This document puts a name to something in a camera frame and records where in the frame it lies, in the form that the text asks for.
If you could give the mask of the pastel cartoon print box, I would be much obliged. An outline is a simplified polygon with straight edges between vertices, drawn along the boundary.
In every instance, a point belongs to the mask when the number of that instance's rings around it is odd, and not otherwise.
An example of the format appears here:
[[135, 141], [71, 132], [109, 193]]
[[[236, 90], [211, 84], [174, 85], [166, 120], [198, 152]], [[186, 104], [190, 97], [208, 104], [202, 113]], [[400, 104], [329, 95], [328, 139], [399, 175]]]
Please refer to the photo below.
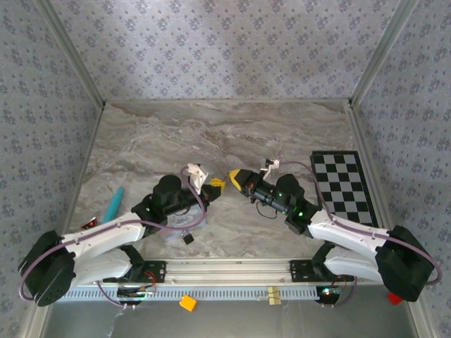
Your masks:
[[189, 229], [183, 229], [192, 223], [197, 222], [202, 215], [202, 209], [199, 205], [191, 206], [185, 210], [178, 211], [175, 214], [168, 216], [168, 226], [174, 227], [171, 229], [161, 229], [157, 232], [157, 236], [163, 242], [168, 242], [173, 239], [182, 239], [190, 234], [191, 231], [197, 230], [206, 225], [206, 218], [196, 226]]

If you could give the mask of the black white chessboard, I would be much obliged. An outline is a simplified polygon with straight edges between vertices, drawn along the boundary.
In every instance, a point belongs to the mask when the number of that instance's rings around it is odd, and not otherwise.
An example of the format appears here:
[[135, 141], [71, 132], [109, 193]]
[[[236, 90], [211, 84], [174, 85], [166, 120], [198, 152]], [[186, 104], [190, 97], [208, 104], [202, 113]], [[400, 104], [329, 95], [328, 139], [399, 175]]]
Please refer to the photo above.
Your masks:
[[378, 228], [357, 151], [313, 151], [311, 168], [319, 182], [318, 203], [341, 218]]

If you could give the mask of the teal cylinder tube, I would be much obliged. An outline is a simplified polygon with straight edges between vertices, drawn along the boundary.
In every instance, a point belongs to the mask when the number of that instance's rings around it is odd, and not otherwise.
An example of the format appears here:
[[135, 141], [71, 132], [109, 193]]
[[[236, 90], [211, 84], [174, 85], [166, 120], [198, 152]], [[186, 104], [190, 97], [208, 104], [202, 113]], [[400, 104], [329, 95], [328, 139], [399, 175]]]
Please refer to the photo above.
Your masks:
[[101, 223], [107, 223], [115, 219], [118, 215], [119, 208], [121, 207], [121, 203], [123, 200], [125, 189], [123, 187], [117, 188], [116, 192], [113, 194], [110, 203], [108, 205], [108, 208], [106, 209], [106, 212], [104, 214], [104, 217], [102, 218]]

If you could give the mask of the orange block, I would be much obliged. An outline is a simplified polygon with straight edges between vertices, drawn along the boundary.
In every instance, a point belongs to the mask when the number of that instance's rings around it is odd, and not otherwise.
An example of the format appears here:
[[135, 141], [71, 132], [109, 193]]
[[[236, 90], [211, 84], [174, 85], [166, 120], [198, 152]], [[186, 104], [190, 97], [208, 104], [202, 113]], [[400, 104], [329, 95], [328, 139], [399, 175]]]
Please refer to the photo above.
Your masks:
[[193, 312], [197, 306], [197, 300], [193, 299], [191, 296], [183, 295], [179, 305], [185, 310]]

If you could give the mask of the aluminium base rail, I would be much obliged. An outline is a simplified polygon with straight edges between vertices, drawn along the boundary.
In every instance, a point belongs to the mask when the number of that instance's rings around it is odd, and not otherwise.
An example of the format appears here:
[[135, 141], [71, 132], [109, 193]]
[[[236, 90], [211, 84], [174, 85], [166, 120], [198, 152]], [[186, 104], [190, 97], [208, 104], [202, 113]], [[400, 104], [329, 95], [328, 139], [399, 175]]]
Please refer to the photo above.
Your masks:
[[263, 286], [292, 281], [287, 258], [172, 258], [165, 283], [192, 286]]

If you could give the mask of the aluminium table side rail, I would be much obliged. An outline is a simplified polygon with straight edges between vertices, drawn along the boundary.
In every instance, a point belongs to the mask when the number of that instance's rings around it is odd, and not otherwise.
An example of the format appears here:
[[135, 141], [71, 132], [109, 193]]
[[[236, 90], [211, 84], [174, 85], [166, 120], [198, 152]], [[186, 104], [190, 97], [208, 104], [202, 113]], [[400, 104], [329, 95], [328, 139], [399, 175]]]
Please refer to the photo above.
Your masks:
[[354, 112], [348, 100], [344, 100], [342, 104], [350, 121], [354, 143], [359, 152], [359, 158], [369, 187], [369, 194], [373, 203], [376, 219], [380, 227], [391, 230], [393, 228], [392, 218], [358, 115]]
[[83, 162], [82, 162], [82, 166], [80, 169], [80, 174], [78, 175], [77, 181], [76, 181], [76, 186], [75, 186], [75, 192], [70, 200], [69, 206], [68, 206], [68, 210], [66, 213], [66, 217], [64, 219], [63, 225], [62, 225], [62, 230], [65, 232], [71, 222], [71, 219], [73, 217], [73, 213], [77, 204], [77, 200], [80, 194], [80, 190], [82, 187], [82, 182], [86, 173], [86, 169], [87, 169], [87, 165], [89, 163], [89, 158], [90, 155], [92, 153], [92, 148], [94, 146], [94, 141], [96, 139], [96, 135], [99, 129], [99, 124], [101, 122], [101, 117], [103, 115], [104, 109], [105, 109], [105, 105], [106, 103], [103, 102], [102, 105], [100, 106], [99, 110], [98, 110], [98, 114], [96, 116], [96, 119], [94, 120], [94, 124], [92, 126], [92, 129], [90, 130], [90, 135], [89, 135], [89, 142], [87, 144], [87, 149], [86, 152], [83, 156]]

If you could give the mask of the aluminium corner post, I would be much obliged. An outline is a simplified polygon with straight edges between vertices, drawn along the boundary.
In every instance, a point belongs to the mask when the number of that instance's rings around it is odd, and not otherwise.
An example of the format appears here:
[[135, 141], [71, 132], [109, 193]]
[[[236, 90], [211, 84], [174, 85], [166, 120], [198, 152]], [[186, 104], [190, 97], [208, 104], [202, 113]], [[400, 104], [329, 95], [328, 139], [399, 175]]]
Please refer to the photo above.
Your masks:
[[33, 0], [90, 99], [101, 111], [105, 102], [51, 0]]
[[350, 97], [350, 106], [356, 108], [362, 102], [365, 94], [375, 80], [379, 70], [389, 56], [397, 38], [404, 29], [409, 17], [417, 7], [420, 0], [400, 0], [391, 19], [389, 19], [376, 48], [371, 54], [362, 76], [360, 77]]

